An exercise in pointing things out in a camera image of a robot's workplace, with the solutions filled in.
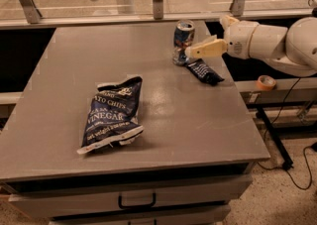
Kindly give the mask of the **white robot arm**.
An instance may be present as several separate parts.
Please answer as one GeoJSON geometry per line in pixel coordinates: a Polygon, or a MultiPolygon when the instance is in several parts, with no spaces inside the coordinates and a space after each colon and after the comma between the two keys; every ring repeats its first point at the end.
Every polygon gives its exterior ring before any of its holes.
{"type": "Polygon", "coordinates": [[[216,35],[189,46],[189,57],[212,57],[227,53],[240,59],[258,59],[271,68],[297,77],[317,73],[317,18],[299,19],[289,28],[240,21],[231,16],[220,19],[222,39],[216,35]]]}

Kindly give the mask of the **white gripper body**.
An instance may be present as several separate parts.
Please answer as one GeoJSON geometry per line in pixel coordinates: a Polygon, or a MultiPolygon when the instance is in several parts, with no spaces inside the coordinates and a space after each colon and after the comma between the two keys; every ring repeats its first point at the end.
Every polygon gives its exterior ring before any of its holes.
{"type": "Polygon", "coordinates": [[[224,27],[224,40],[228,44],[227,54],[240,59],[250,57],[251,38],[260,24],[252,21],[238,21],[224,27]]]}

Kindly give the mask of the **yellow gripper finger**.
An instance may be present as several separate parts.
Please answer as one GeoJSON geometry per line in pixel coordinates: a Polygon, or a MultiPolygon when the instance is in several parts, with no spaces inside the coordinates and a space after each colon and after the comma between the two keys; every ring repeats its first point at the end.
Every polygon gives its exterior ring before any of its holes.
{"type": "Polygon", "coordinates": [[[185,49],[185,54],[193,58],[221,56],[227,51],[227,43],[223,39],[205,40],[185,49]]]}
{"type": "Polygon", "coordinates": [[[237,18],[234,18],[229,15],[224,15],[219,19],[219,22],[223,28],[224,31],[226,31],[230,26],[239,23],[239,20],[237,18]]]}

